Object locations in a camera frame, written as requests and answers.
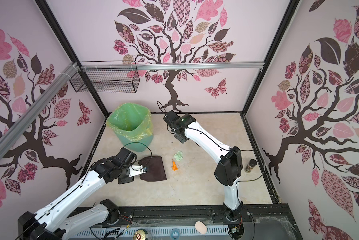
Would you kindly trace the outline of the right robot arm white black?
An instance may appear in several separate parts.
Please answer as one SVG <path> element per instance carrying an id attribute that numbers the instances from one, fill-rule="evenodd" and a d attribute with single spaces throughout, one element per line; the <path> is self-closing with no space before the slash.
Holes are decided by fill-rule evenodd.
<path id="1" fill-rule="evenodd" d="M 165 114 L 163 120 L 177 140 L 181 143 L 192 140 L 217 163 L 214 176 L 224 188 L 225 216 L 231 222 L 237 221 L 243 210 L 237 189 L 243 169 L 241 150 L 236 146 L 223 144 L 189 114 L 179 116 L 174 111 L 170 111 Z"/>

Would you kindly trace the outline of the dark brown dustpan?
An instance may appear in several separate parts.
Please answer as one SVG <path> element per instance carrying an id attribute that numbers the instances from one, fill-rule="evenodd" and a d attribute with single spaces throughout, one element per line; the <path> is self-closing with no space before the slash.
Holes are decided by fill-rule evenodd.
<path id="1" fill-rule="evenodd" d="M 161 156 L 145 157 L 138 164 L 146 168 L 146 172 L 139 176 L 140 180 L 150 183 L 167 180 Z"/>

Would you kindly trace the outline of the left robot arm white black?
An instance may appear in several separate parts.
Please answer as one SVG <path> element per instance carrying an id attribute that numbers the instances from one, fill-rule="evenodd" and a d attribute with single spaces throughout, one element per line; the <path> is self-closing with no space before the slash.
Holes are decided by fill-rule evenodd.
<path id="1" fill-rule="evenodd" d="M 137 156 L 121 148 L 116 156 L 95 162 L 75 185 L 36 213 L 26 212 L 18 219 L 19 240 L 68 240 L 97 224 L 114 225 L 120 219 L 116 204 L 106 199 L 78 213 L 76 210 L 88 197 L 108 183 L 131 183 L 145 173 L 144 166 L 135 165 Z"/>

